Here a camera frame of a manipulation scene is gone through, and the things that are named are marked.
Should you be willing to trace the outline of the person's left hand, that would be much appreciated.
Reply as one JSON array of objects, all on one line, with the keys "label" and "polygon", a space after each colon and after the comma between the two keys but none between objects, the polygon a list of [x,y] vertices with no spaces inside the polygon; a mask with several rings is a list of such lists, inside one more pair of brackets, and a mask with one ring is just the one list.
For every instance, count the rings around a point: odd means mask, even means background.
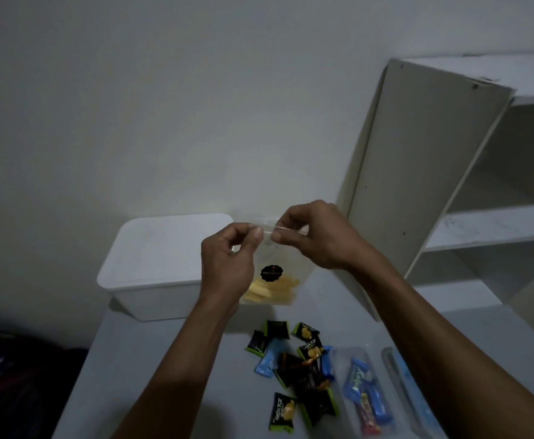
[{"label": "person's left hand", "polygon": [[246,256],[246,222],[233,222],[201,243],[202,279],[198,302],[216,311],[230,311],[250,286],[253,256]]}]

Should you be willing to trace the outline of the person's right hand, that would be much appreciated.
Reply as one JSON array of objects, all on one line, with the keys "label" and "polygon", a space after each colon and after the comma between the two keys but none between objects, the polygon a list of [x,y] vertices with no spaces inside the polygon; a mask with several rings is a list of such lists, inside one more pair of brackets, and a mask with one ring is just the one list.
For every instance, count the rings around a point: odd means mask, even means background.
[{"label": "person's right hand", "polygon": [[325,269],[348,269],[366,248],[365,240],[338,207],[321,199],[289,207],[276,225],[306,234],[304,256]]}]

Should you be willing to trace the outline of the clear bag of yellow chips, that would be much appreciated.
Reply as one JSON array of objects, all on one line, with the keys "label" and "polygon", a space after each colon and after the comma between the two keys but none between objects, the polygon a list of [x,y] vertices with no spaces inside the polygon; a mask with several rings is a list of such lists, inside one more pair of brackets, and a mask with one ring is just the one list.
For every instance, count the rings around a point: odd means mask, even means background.
[{"label": "clear bag of yellow chips", "polygon": [[276,225],[275,220],[248,218],[248,221],[263,229],[263,240],[253,255],[253,280],[239,302],[291,305],[298,289],[315,269],[315,264],[300,250],[272,240],[273,233],[285,231],[285,228]]}]

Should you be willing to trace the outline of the person's left forearm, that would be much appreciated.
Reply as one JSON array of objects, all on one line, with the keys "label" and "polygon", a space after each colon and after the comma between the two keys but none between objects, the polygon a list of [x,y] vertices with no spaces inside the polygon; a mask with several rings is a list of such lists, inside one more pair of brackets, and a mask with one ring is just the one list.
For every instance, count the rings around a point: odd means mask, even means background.
[{"label": "person's left forearm", "polygon": [[196,303],[149,383],[110,439],[190,439],[238,298]]}]

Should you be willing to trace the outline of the person's right forearm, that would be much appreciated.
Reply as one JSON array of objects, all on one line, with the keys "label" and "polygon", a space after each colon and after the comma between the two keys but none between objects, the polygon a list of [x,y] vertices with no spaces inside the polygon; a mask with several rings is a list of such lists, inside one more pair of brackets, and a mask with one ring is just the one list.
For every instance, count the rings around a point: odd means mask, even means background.
[{"label": "person's right forearm", "polygon": [[360,242],[345,269],[372,299],[451,439],[534,439],[534,394],[456,329],[387,258]]}]

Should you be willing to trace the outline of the white lidded plastic container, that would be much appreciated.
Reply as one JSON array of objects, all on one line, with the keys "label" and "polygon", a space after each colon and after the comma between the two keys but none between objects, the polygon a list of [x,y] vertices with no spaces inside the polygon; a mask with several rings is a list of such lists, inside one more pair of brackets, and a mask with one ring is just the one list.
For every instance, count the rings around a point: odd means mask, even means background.
[{"label": "white lidded plastic container", "polygon": [[186,318],[199,297],[201,243],[232,222],[225,213],[130,220],[96,282],[138,321]]}]

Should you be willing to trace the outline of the light blue snack packet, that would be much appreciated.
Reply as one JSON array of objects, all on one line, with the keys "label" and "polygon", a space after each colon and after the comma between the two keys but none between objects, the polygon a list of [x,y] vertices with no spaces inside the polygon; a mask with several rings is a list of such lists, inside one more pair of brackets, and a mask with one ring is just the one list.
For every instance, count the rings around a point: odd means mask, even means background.
[{"label": "light blue snack packet", "polygon": [[271,339],[254,372],[263,377],[273,377],[278,364],[278,356],[286,351],[287,343],[283,339]]}]

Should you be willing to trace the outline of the dark blue snack packet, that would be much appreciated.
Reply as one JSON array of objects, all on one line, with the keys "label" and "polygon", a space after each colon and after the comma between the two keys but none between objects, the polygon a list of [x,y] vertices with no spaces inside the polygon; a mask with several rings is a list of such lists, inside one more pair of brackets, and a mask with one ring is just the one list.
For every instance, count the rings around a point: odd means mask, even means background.
[{"label": "dark blue snack packet", "polygon": [[334,369],[331,363],[330,359],[330,352],[333,350],[333,347],[331,346],[323,346],[322,347],[322,355],[320,357],[321,359],[321,365],[320,370],[322,375],[329,380],[330,382],[335,381],[335,375],[334,375]]}]

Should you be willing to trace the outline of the blue packet with white script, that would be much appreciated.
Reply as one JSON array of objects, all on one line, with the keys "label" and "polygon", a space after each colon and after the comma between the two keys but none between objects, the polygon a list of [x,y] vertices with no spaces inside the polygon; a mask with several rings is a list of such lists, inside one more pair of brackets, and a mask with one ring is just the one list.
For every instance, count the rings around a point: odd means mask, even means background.
[{"label": "blue packet with white script", "polygon": [[366,385],[373,380],[370,366],[362,359],[351,357],[349,372],[342,386],[342,394],[359,405]]}]

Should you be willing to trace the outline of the white wooden shelf unit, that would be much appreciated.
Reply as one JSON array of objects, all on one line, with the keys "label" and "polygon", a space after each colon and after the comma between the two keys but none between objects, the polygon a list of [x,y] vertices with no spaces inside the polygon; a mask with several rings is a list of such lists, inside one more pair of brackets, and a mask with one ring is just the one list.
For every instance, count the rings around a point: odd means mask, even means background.
[{"label": "white wooden shelf unit", "polygon": [[534,321],[534,53],[391,59],[351,224],[439,311]]}]

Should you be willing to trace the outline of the pile of black snack packets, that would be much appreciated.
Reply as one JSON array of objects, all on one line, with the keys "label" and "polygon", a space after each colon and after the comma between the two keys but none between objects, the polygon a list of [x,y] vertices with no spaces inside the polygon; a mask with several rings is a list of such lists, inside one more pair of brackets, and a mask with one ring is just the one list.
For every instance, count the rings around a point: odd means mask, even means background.
[{"label": "pile of black snack packets", "polygon": [[322,347],[320,332],[305,323],[291,330],[288,322],[267,320],[263,330],[255,330],[245,350],[262,359],[271,339],[283,339],[287,351],[279,354],[274,376],[283,392],[273,396],[269,431],[294,432],[294,417],[300,411],[309,428],[324,416],[337,416],[339,410],[331,384],[321,373]]}]

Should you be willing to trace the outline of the blue candy bar packet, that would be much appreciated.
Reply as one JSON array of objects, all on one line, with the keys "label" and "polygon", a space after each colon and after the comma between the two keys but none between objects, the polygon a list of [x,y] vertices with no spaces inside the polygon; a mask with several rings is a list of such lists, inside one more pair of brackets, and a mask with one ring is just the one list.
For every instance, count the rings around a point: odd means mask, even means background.
[{"label": "blue candy bar packet", "polygon": [[365,384],[365,392],[376,423],[380,426],[392,424],[393,415],[378,384],[375,381]]}]

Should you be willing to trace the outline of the long blue packet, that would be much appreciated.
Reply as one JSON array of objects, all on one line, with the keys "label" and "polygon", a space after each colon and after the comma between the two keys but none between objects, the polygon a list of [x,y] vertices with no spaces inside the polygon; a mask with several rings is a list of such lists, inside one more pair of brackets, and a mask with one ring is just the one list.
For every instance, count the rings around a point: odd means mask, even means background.
[{"label": "long blue packet", "polygon": [[397,375],[403,387],[406,400],[414,415],[416,425],[419,426],[420,431],[423,432],[425,437],[434,439],[436,431],[441,431],[439,422],[433,415],[433,412],[412,376],[410,369],[396,348],[393,349],[393,358],[397,368]]}]

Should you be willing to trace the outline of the red candy bar packet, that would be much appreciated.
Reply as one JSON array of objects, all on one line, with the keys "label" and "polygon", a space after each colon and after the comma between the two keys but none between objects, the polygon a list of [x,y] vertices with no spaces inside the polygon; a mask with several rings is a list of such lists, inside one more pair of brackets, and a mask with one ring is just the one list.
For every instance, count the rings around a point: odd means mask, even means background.
[{"label": "red candy bar packet", "polygon": [[360,393],[359,402],[356,403],[357,414],[360,421],[360,432],[364,438],[378,436],[382,434],[381,428],[373,414],[372,406],[368,395]]}]

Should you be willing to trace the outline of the dark fabric bag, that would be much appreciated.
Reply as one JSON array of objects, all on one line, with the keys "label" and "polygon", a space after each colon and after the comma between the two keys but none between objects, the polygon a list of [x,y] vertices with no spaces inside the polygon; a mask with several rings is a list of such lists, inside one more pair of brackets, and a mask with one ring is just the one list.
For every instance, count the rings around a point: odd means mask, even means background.
[{"label": "dark fabric bag", "polygon": [[88,352],[0,331],[0,439],[51,439]]}]

